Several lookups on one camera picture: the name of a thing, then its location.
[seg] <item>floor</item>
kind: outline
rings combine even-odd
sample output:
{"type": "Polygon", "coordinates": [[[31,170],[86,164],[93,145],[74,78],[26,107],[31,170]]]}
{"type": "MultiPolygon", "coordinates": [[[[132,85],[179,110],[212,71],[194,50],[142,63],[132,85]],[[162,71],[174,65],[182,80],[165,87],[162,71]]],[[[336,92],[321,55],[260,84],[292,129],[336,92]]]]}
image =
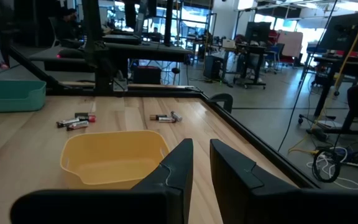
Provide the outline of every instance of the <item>floor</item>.
{"type": "MultiPolygon", "coordinates": [[[[19,47],[19,51],[24,55],[31,55],[42,49],[30,49],[27,47],[19,47]]],[[[235,68],[229,62],[228,68],[235,68]]],[[[12,62],[12,68],[8,71],[0,71],[0,80],[5,79],[36,79],[24,67],[17,66],[16,62],[12,62]]],[[[42,63],[36,63],[43,69],[42,63]]],[[[176,63],[168,64],[164,62],[160,65],[163,70],[169,70],[176,65],[176,63]]],[[[244,126],[250,129],[253,133],[258,135],[263,141],[278,149],[280,143],[285,135],[285,131],[290,121],[292,109],[295,104],[296,95],[300,89],[299,81],[301,77],[301,68],[283,68],[282,72],[274,75],[272,73],[262,74],[263,81],[266,82],[266,89],[263,90],[261,86],[253,86],[244,89],[242,86],[234,86],[229,88],[227,85],[219,82],[205,83],[203,78],[203,64],[201,62],[195,63],[188,67],[186,75],[186,66],[180,66],[181,73],[179,77],[175,77],[175,84],[178,85],[193,85],[204,91],[208,96],[217,93],[229,93],[234,98],[233,117],[240,121],[244,126]]],[[[76,81],[76,80],[93,80],[94,76],[90,73],[69,73],[69,72],[47,72],[49,75],[55,77],[60,81],[76,81]]],[[[231,82],[233,75],[227,75],[226,78],[231,82]]],[[[173,83],[172,73],[162,73],[162,80],[164,84],[173,83]]],[[[307,175],[311,174],[311,169],[306,166],[307,162],[311,162],[313,157],[302,152],[292,152],[288,155],[288,149],[294,146],[298,141],[304,139],[296,148],[313,150],[314,144],[325,145],[326,143],[319,142],[314,137],[306,135],[306,130],[310,128],[310,124],[306,121],[301,125],[298,124],[299,114],[313,114],[319,100],[319,93],[321,89],[318,87],[311,88],[310,82],[313,81],[313,74],[309,74],[301,88],[300,97],[296,104],[296,109],[291,120],[291,125],[288,130],[287,137],[280,149],[280,153],[289,159],[294,165],[299,167],[307,175]]],[[[328,115],[337,116],[337,122],[344,121],[348,112],[348,105],[346,100],[346,91],[351,86],[350,83],[343,83],[339,89],[340,95],[334,97],[328,102],[326,113],[328,115]]],[[[329,142],[335,142],[336,135],[330,135],[329,142]]],[[[350,143],[358,140],[358,136],[343,136],[339,139],[338,146],[348,146],[350,143]]],[[[341,169],[340,177],[351,179],[358,183],[358,168],[344,166],[341,169]]],[[[356,187],[352,183],[342,182],[340,184],[346,187],[356,187]]],[[[321,184],[324,189],[342,189],[342,187],[331,183],[321,184]]]]}

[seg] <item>yellow plastic bowl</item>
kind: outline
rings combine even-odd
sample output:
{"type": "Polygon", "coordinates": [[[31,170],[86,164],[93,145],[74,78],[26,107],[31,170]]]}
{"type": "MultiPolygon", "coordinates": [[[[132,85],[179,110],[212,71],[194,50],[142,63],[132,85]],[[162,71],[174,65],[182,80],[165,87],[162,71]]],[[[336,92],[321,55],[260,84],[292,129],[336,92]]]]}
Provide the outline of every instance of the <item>yellow plastic bowl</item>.
{"type": "Polygon", "coordinates": [[[60,166],[70,189],[130,189],[168,153],[154,131],[81,134],[66,142],[60,166]]]}

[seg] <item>teal plastic tray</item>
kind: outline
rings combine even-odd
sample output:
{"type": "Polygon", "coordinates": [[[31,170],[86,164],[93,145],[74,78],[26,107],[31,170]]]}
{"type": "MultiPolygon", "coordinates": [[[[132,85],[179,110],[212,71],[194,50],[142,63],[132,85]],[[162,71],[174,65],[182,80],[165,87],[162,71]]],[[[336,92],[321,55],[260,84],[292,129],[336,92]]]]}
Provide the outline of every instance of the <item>teal plastic tray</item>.
{"type": "Polygon", "coordinates": [[[0,112],[36,111],[45,104],[43,81],[0,81],[0,112]]]}

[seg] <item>white cable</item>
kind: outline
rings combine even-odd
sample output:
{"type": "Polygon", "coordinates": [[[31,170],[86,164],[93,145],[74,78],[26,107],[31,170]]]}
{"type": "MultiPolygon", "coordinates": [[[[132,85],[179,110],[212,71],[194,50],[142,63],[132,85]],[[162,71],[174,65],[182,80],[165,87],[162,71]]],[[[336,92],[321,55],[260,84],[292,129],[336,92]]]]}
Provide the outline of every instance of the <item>white cable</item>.
{"type": "MultiPolygon", "coordinates": [[[[345,156],[344,156],[343,159],[341,160],[341,163],[342,163],[342,162],[344,162],[344,161],[346,160],[346,158],[347,158],[347,149],[344,148],[344,147],[339,147],[339,146],[337,146],[336,148],[337,148],[337,149],[343,149],[343,151],[345,151],[345,156]]],[[[325,168],[329,165],[329,162],[328,162],[327,157],[324,155],[324,153],[325,153],[325,152],[322,152],[322,153],[319,155],[319,157],[317,158],[316,166],[317,166],[317,164],[318,164],[319,162],[321,162],[321,161],[326,162],[325,165],[323,166],[323,168],[321,168],[321,170],[322,170],[325,174],[327,174],[329,178],[331,178],[331,177],[333,176],[333,175],[331,174],[331,170],[332,170],[332,168],[333,168],[335,165],[331,165],[331,166],[328,168],[328,171],[325,170],[325,168]]],[[[308,162],[308,163],[306,163],[306,166],[309,167],[310,169],[311,169],[312,165],[313,165],[313,162],[308,162]]],[[[345,182],[350,182],[350,183],[356,185],[357,187],[355,187],[355,188],[353,188],[353,187],[347,187],[347,186],[342,185],[342,184],[340,184],[340,183],[338,183],[338,182],[336,182],[336,181],[334,181],[334,184],[336,184],[336,185],[338,185],[338,186],[340,186],[340,187],[343,187],[343,188],[345,188],[345,189],[348,189],[348,190],[358,190],[358,183],[357,183],[357,182],[355,182],[355,181],[353,181],[353,180],[346,179],[346,178],[342,178],[342,177],[338,177],[337,179],[342,180],[342,181],[345,181],[345,182]]]]}

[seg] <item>wooden tabletop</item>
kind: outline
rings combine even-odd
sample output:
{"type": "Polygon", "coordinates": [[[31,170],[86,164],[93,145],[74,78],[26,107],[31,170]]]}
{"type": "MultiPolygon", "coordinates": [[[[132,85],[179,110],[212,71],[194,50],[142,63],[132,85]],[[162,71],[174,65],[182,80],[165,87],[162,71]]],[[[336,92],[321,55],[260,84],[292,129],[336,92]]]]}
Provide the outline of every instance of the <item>wooden tabletop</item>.
{"type": "Polygon", "coordinates": [[[209,140],[220,139],[273,175],[294,184],[258,150],[196,98],[115,98],[48,96],[37,112],[0,113],[0,224],[9,223],[12,203],[40,189],[65,189],[60,154],[68,138],[82,133],[149,129],[160,133],[170,150],[185,138],[194,144],[190,223],[222,223],[209,166],[209,140]],[[180,123],[158,123],[150,114],[176,111],[180,123]],[[95,112],[97,122],[67,132],[56,121],[76,112],[95,112]]]}

